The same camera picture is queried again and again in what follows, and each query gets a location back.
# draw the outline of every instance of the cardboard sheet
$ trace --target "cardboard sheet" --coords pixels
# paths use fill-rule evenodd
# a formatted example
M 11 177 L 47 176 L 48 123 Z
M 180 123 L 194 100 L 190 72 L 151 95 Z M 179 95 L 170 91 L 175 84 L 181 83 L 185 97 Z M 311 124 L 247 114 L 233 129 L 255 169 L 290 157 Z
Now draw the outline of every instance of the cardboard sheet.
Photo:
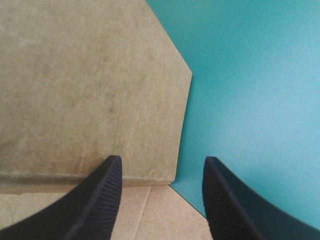
M 144 0 L 0 4 L 2 192 L 57 191 L 120 155 L 125 185 L 176 174 L 192 73 Z

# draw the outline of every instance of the turquoise floor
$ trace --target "turquoise floor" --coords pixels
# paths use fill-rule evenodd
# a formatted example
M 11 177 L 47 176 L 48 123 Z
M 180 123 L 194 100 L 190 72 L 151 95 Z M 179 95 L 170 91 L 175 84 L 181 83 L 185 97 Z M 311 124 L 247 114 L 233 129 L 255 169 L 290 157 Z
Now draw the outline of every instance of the turquoise floor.
M 147 0 L 193 72 L 172 187 L 205 157 L 320 229 L 320 1 Z

